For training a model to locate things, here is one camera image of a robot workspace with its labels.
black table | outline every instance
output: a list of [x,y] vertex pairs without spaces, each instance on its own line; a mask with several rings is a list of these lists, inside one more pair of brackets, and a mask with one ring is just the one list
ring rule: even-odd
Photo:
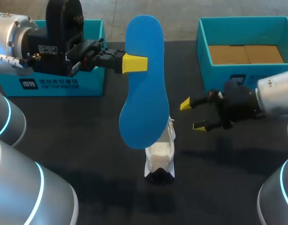
[[203,94],[193,41],[165,43],[165,81],[177,134],[170,185],[147,183],[145,152],[122,141],[128,77],[112,71],[102,97],[10,98],[28,123],[17,149],[74,187],[78,225],[259,225],[258,191],[288,158],[288,118],[193,131],[193,122],[216,116],[207,105],[179,111],[189,95]]

white sneaker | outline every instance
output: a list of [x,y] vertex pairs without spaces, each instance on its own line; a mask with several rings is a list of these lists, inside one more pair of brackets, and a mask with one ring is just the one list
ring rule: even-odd
[[145,178],[153,183],[168,183],[174,180],[174,140],[176,138],[173,120],[169,117],[162,136],[146,151]]

silver cylinder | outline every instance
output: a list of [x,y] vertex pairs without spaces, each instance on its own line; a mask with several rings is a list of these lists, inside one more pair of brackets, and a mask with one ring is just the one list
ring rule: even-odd
[[259,80],[256,94],[267,115],[288,114],[288,71]]
[[0,140],[15,146],[23,138],[25,130],[23,112],[0,93]]
[[288,225],[288,160],[261,187],[257,210],[262,225]]
[[70,184],[0,141],[0,225],[75,225],[77,216]]
[[[25,15],[0,13],[0,54],[24,58],[22,56],[22,39],[29,29],[37,29],[36,23]],[[12,68],[9,64],[0,62],[0,73],[28,75],[32,69]]]

gray floor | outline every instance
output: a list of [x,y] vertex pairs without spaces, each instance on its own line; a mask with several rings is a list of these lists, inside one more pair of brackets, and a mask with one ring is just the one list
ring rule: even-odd
[[[44,19],[48,0],[0,0],[0,12]],[[200,17],[287,15],[288,0],[81,0],[86,19],[103,18],[107,41],[124,41],[129,21],[150,14],[166,40],[195,40]]]

blue light ring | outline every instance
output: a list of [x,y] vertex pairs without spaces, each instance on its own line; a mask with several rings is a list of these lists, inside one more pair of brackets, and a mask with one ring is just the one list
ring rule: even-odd
[[5,129],[7,128],[8,126],[8,123],[11,119],[11,105],[9,104],[9,101],[7,100],[6,97],[4,97],[6,102],[7,102],[7,105],[8,105],[8,117],[7,117],[7,122],[5,123],[4,127],[2,128],[2,130],[0,131],[0,135],[5,131]]
[[42,196],[43,196],[43,191],[44,191],[44,174],[43,174],[43,170],[41,168],[41,166],[36,162],[36,165],[39,168],[40,174],[41,174],[41,185],[40,185],[40,191],[39,191],[39,195],[37,196],[37,201],[35,206],[33,207],[33,210],[31,211],[30,216],[27,218],[26,222],[24,223],[24,225],[29,225],[33,219],[33,217],[35,216],[37,209],[39,208],[39,205],[41,203],[42,200]]
[[288,160],[286,160],[286,162],[283,164],[283,166],[282,166],[282,168],[281,168],[281,171],[280,171],[280,186],[281,186],[282,194],[283,194],[283,196],[284,196],[284,198],[285,198],[285,201],[286,201],[286,203],[288,204],[288,196],[287,196],[286,193],[285,193],[284,186],[283,186],[283,178],[282,178],[282,176],[283,176],[283,169],[284,169],[284,166],[285,166],[285,164],[286,164],[287,162],[288,162]]

